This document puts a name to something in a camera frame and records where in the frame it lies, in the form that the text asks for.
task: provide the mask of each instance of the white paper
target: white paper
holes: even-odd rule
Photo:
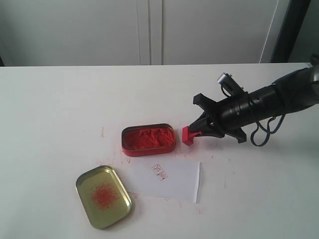
[[[127,191],[196,203],[200,163],[163,156],[134,158],[122,179]]]

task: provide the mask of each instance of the gold tin lid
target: gold tin lid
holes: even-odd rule
[[[76,180],[76,190],[91,225],[104,229],[124,218],[132,201],[111,166],[100,166]]]

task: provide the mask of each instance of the white table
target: white table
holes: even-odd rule
[[[202,162],[197,204],[131,194],[132,213],[103,231],[91,227],[75,190],[100,164],[124,176],[125,127],[167,122],[180,137],[202,112],[194,95],[224,98],[222,72],[250,92],[305,66],[0,68],[0,238],[319,238],[316,106],[288,115],[262,148],[231,137],[178,144],[167,157]]]

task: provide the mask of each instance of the red tin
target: red tin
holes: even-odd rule
[[[122,131],[122,150],[130,157],[170,153],[175,145],[174,130],[167,123],[133,126]]]

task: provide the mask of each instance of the red paste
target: red paste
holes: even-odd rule
[[[112,206],[113,203],[119,198],[120,197],[118,196],[117,190],[110,183],[102,183],[100,186],[97,186],[91,197],[93,202],[102,211]]]
[[[169,147],[175,137],[169,128],[143,128],[124,134],[124,146],[128,150]]]

